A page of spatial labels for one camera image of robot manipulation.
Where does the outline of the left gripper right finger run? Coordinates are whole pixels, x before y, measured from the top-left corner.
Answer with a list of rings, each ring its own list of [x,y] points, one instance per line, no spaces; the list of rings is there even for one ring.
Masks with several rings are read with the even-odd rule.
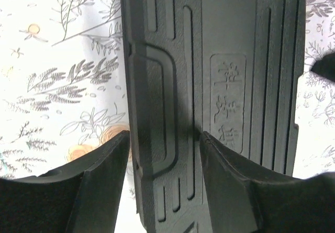
[[[214,232],[334,232],[334,173],[297,179],[199,138]]]

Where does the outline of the black plastic tool case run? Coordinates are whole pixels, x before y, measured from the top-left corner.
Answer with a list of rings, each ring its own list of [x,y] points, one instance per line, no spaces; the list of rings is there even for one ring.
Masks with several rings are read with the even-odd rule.
[[[121,0],[137,211],[212,232],[198,135],[292,175],[305,0]]]

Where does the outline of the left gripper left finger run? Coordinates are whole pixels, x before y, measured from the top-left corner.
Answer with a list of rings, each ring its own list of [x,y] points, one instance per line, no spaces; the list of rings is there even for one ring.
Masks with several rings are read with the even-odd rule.
[[[129,148],[122,131],[40,176],[1,179],[1,232],[113,232]]]

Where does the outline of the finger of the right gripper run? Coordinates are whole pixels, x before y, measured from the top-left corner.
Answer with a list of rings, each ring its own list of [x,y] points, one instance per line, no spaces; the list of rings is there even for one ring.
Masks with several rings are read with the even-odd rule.
[[[326,80],[335,81],[335,53],[329,53],[317,60],[310,71]]]

